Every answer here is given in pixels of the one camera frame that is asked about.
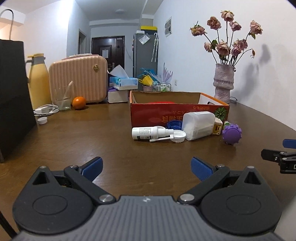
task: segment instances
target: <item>orange fruit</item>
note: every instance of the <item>orange fruit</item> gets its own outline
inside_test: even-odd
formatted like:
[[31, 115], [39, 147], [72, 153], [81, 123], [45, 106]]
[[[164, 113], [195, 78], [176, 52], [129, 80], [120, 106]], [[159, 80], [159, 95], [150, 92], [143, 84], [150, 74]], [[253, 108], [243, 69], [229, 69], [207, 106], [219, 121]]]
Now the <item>orange fruit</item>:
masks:
[[73, 102], [72, 102], [72, 106], [74, 107], [74, 109], [76, 110], [82, 110], [86, 105], [86, 99], [84, 97], [75, 97]]

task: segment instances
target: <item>white bottle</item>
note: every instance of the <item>white bottle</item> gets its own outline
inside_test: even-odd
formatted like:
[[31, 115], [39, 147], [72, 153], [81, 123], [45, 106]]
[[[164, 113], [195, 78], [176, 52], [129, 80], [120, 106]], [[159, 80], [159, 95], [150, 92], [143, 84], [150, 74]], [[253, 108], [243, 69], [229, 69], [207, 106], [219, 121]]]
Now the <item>white bottle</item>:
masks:
[[155, 127], [135, 127], [131, 131], [134, 140], [151, 140], [159, 137], [167, 137], [174, 134], [173, 129], [165, 129], [162, 126]]
[[186, 113], [183, 117], [182, 131], [186, 140], [192, 141], [213, 133], [215, 115], [208, 111]]

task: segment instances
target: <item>yellow thermos jug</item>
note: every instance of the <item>yellow thermos jug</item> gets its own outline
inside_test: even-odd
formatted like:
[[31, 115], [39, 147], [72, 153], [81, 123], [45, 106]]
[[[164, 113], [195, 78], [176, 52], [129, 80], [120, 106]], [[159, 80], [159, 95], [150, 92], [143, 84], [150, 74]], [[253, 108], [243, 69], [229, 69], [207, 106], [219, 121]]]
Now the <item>yellow thermos jug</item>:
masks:
[[45, 65], [43, 53], [37, 53], [26, 61], [31, 63], [31, 68], [28, 77], [28, 87], [32, 103], [32, 108], [35, 110], [38, 107], [51, 104], [50, 89], [49, 89], [49, 73]]

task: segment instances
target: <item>suitcase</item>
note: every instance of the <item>suitcase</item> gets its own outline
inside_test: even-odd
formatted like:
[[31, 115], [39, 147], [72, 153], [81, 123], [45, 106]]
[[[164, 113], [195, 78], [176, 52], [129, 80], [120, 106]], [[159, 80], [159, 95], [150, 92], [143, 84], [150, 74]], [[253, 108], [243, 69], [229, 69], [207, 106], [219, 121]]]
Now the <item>suitcase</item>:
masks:
[[107, 97], [107, 60], [99, 55], [76, 55], [53, 63], [49, 68], [52, 103], [57, 104], [55, 89], [73, 81], [72, 97], [83, 96], [87, 103], [101, 102]]

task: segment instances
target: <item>purple ball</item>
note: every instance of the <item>purple ball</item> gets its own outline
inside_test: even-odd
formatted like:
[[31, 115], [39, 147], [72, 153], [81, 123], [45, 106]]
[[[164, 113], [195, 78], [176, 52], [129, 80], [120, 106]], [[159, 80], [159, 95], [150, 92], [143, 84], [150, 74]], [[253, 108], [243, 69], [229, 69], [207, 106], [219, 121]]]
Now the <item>purple ball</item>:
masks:
[[222, 136], [226, 144], [234, 145], [239, 143], [239, 140], [242, 138], [242, 129], [237, 124], [230, 124], [225, 126]]

